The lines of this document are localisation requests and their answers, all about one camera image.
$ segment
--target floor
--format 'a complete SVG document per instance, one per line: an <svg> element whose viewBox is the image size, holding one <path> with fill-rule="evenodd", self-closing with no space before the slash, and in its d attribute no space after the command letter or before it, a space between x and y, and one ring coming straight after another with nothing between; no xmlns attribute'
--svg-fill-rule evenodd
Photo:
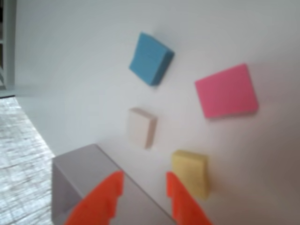
<svg viewBox="0 0 300 225"><path fill-rule="evenodd" d="M14 97L0 99L0 225L51 225L52 152Z"/></svg>

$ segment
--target pink sticky note pad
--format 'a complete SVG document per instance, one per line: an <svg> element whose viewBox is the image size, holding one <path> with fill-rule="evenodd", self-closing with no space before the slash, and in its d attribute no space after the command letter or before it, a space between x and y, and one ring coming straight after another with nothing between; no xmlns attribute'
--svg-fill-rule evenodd
<svg viewBox="0 0 300 225"><path fill-rule="evenodd" d="M258 109L246 64L213 74L195 84L206 118L254 113Z"/></svg>

